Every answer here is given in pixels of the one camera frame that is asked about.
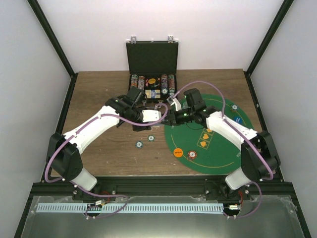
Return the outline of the chip row far left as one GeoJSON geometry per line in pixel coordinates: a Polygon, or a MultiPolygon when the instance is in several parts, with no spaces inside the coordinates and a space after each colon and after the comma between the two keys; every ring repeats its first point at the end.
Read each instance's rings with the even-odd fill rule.
{"type": "Polygon", "coordinates": [[[138,86],[138,75],[132,74],[130,79],[130,88],[138,86]]]}

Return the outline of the boxed card decks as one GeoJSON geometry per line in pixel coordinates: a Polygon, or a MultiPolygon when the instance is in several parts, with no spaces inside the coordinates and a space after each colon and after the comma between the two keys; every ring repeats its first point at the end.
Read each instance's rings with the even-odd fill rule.
{"type": "Polygon", "coordinates": [[[159,89],[146,89],[145,94],[147,99],[160,99],[161,91],[159,89]]]}

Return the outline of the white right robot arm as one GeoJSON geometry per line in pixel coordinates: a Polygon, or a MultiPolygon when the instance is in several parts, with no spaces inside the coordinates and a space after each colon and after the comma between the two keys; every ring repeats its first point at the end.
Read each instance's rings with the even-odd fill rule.
{"type": "Polygon", "coordinates": [[[225,178],[220,194],[230,200],[244,185],[260,180],[272,180],[280,159],[272,138],[267,131],[257,132],[228,118],[224,110],[207,106],[196,88],[184,92],[188,107],[183,109],[175,96],[167,102],[172,106],[164,118],[165,125],[182,125],[196,122],[231,142],[241,152],[241,166],[225,178]]]}

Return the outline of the orange big blind button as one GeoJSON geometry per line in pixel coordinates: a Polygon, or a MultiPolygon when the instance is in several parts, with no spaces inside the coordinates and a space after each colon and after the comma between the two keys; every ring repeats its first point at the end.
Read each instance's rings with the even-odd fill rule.
{"type": "Polygon", "coordinates": [[[183,150],[181,148],[175,148],[173,150],[173,155],[176,157],[176,158],[180,158],[183,156],[183,150]]]}

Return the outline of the yellow dealer chip in case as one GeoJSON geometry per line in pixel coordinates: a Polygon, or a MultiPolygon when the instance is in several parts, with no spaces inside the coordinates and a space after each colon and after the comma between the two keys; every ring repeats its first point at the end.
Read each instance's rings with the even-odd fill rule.
{"type": "Polygon", "coordinates": [[[155,81],[156,81],[156,80],[155,80],[154,78],[151,78],[151,79],[148,80],[148,83],[149,83],[149,84],[154,84],[155,81]]]}

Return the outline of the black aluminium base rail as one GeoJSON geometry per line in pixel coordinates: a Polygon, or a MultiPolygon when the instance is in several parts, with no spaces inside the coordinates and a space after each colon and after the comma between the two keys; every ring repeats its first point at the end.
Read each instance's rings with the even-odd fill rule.
{"type": "Polygon", "coordinates": [[[224,176],[123,176],[98,177],[95,194],[132,196],[193,196],[207,200],[235,201],[259,195],[255,185],[231,190],[224,176]]]}

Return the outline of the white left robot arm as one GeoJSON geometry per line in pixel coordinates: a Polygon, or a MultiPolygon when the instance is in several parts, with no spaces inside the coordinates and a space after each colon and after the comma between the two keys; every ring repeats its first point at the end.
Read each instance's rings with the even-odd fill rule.
{"type": "Polygon", "coordinates": [[[49,170],[53,169],[60,180],[83,188],[88,199],[98,199],[101,187],[97,185],[96,177],[84,167],[81,154],[108,129],[119,127],[124,122],[131,124],[134,131],[150,129],[160,119],[161,113],[141,107],[145,99],[141,89],[132,87],[126,95],[107,100],[95,115],[75,129],[64,134],[54,133],[49,140],[45,180],[55,182],[49,178],[49,170]]]}

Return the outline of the blue poker chip stack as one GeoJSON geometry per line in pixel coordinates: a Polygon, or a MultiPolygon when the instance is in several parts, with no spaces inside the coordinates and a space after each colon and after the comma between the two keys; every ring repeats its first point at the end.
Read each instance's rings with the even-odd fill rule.
{"type": "Polygon", "coordinates": [[[136,144],[135,144],[135,146],[136,146],[137,148],[142,148],[142,147],[143,147],[143,142],[142,142],[142,141],[137,141],[136,144]]]}

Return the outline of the round green poker mat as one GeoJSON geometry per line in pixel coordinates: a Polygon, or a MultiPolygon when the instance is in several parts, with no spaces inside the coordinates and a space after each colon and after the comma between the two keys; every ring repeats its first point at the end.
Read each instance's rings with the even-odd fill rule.
{"type": "Polygon", "coordinates": [[[177,160],[189,169],[209,175],[226,175],[241,166],[240,150],[218,133],[205,129],[195,122],[164,127],[165,140],[171,153],[175,148],[183,150],[177,160]],[[187,159],[189,151],[197,157],[187,159]]]}

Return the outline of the grey playing card deck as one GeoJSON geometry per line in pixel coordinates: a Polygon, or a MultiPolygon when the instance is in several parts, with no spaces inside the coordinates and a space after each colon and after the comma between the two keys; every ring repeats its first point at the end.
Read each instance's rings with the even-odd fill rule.
{"type": "Polygon", "coordinates": [[[164,127],[164,124],[162,123],[156,123],[154,125],[151,125],[152,128],[160,128],[160,127],[164,127]]]}

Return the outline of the chip row far right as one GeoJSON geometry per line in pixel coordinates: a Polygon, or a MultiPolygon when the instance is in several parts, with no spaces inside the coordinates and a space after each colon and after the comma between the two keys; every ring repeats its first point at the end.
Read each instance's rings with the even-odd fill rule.
{"type": "Polygon", "coordinates": [[[168,75],[168,94],[169,96],[174,96],[175,92],[175,77],[173,74],[170,74],[168,75]]]}

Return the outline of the red poker chip stack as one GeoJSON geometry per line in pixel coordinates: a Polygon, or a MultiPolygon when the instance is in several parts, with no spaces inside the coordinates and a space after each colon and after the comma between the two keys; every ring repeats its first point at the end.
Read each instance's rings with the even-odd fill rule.
{"type": "Polygon", "coordinates": [[[197,152],[195,150],[191,150],[187,154],[187,159],[192,161],[197,157],[197,152]]]}

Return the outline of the light blue slotted strip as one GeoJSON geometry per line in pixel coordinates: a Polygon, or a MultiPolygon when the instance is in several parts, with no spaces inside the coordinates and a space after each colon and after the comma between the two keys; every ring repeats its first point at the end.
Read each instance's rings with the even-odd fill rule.
{"type": "Polygon", "coordinates": [[[88,208],[88,203],[39,203],[37,213],[195,213],[222,214],[223,204],[215,203],[129,203],[107,204],[101,208],[88,208]]]}

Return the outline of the chip row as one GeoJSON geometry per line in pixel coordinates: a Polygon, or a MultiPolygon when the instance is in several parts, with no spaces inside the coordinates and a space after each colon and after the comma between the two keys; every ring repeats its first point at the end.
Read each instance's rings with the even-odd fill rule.
{"type": "Polygon", "coordinates": [[[130,79],[130,88],[138,86],[138,75],[132,74],[130,79]]]}
{"type": "Polygon", "coordinates": [[[175,92],[175,77],[173,74],[170,74],[168,75],[168,94],[169,96],[174,96],[175,92]]]}
{"type": "Polygon", "coordinates": [[[140,75],[138,76],[138,82],[137,82],[138,89],[141,89],[142,91],[145,90],[145,77],[140,75]]]}
{"type": "Polygon", "coordinates": [[[166,74],[161,76],[161,93],[163,95],[168,94],[168,76],[166,74]]]}

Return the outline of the blue small blind button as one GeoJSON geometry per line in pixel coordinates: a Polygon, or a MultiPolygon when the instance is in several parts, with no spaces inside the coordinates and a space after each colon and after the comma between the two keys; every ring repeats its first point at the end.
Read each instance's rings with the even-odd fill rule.
{"type": "Polygon", "coordinates": [[[243,124],[243,119],[240,116],[235,116],[233,120],[238,124],[243,124]]]}

